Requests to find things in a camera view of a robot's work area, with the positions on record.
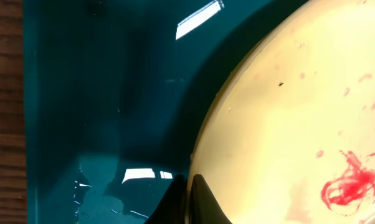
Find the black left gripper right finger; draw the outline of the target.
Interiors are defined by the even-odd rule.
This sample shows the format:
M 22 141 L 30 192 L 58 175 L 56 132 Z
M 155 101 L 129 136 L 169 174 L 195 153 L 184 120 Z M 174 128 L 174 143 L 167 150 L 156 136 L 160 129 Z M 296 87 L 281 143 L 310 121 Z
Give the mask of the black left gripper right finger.
M 201 174 L 196 174 L 192 180 L 189 222 L 190 224 L 232 224 Z

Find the teal plastic tray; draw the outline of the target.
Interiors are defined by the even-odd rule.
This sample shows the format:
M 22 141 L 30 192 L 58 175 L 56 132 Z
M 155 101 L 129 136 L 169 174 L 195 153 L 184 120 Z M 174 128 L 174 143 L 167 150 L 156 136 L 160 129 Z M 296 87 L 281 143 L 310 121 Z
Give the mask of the teal plastic tray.
M 27 221 L 147 221 L 230 73 L 302 4 L 24 1 Z

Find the yellow plate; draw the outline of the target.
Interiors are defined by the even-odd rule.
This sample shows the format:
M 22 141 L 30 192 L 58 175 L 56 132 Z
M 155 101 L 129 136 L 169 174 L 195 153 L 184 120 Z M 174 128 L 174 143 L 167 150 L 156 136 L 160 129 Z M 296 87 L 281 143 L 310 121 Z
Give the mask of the yellow plate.
M 234 70 L 197 138 L 232 223 L 375 223 L 375 0 L 308 1 Z

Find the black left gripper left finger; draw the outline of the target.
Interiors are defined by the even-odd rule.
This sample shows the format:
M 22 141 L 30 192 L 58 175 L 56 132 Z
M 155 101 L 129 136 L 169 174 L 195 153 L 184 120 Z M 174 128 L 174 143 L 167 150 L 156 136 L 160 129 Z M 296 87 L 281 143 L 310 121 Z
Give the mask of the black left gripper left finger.
M 186 179 L 178 174 L 145 224 L 184 224 L 185 206 Z

